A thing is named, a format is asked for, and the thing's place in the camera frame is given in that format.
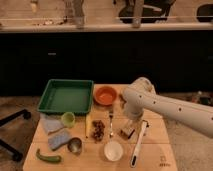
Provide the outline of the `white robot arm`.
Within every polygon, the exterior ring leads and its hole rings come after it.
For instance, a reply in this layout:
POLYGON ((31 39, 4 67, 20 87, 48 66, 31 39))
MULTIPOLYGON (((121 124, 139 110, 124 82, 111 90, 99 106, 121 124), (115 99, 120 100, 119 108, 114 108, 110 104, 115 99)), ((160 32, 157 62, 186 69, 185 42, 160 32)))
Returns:
POLYGON ((148 109, 213 138, 213 107, 157 95, 149 79, 139 77, 122 91, 124 114, 131 120, 148 109))

